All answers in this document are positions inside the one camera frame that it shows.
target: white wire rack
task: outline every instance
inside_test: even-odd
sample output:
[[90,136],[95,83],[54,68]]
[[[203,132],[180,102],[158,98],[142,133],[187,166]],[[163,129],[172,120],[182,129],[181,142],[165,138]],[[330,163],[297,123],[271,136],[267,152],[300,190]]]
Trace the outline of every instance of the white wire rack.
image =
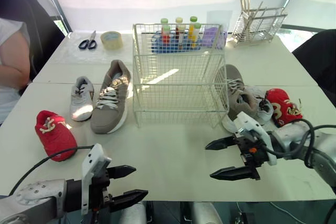
[[199,31],[190,24],[183,30],[176,29],[177,24],[167,24],[170,32],[162,36],[162,24],[134,25],[135,50],[138,55],[190,52],[200,54],[203,51],[220,51],[225,46],[227,33],[218,24],[201,24]]
[[287,16],[283,10],[279,7],[242,11],[232,33],[236,45],[272,41]]
[[[133,110],[139,126],[208,123],[215,127],[227,114],[226,73],[225,68],[219,70],[225,64],[224,52],[216,40],[219,25],[202,26],[197,49],[157,53],[152,37],[161,33],[161,24],[135,25]],[[207,27],[216,27],[217,32],[210,44],[203,44]]]

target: red shoe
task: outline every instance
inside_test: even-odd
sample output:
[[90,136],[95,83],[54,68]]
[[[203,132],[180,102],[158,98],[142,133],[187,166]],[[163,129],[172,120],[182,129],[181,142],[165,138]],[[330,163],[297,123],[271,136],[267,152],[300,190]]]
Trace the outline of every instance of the red shoe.
[[287,93],[282,89],[270,89],[266,92],[266,99],[273,105],[273,120],[277,126],[284,126],[294,119],[302,118],[300,109],[289,100]]
[[[50,156],[65,149],[77,147],[76,140],[66,127],[63,116],[42,110],[36,117],[35,131],[39,136],[44,150]],[[71,157],[76,151],[59,154],[52,160],[60,162]]]

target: black chair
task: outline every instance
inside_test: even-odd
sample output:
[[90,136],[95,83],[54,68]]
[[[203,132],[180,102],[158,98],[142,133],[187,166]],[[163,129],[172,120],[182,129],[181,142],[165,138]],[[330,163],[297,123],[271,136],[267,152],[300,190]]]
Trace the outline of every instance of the black chair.
[[30,79],[33,80],[64,39],[37,0],[0,0],[0,17],[25,22],[30,37]]
[[292,53],[336,106],[336,29],[315,34]]

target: green cap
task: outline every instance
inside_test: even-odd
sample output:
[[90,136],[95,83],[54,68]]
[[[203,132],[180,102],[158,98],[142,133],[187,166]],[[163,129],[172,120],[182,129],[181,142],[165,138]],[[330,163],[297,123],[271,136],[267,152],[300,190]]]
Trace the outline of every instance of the green cap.
[[196,16],[191,16],[190,17],[190,21],[191,22],[196,22],[197,21],[197,17]]
[[169,25],[163,25],[162,30],[164,31],[170,31],[170,26]]
[[168,24],[167,18],[161,18],[161,24]]
[[201,24],[200,24],[200,23],[195,23],[195,24],[194,24],[194,28],[195,28],[195,29],[200,29],[200,27],[201,27]]
[[181,17],[177,17],[177,18],[175,19],[175,21],[176,21],[176,23],[182,23],[182,22],[183,22],[183,18],[181,18]]

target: white shirt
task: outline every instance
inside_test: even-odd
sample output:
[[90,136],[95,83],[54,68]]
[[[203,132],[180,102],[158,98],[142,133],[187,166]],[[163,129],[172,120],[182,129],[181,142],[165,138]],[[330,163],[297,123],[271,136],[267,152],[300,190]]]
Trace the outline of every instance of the white shirt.
[[[28,44],[30,44],[25,23],[0,18],[0,45],[2,45],[12,34],[19,30],[27,39]],[[0,85],[0,124],[5,121],[19,99],[20,95],[18,94],[18,90]]]

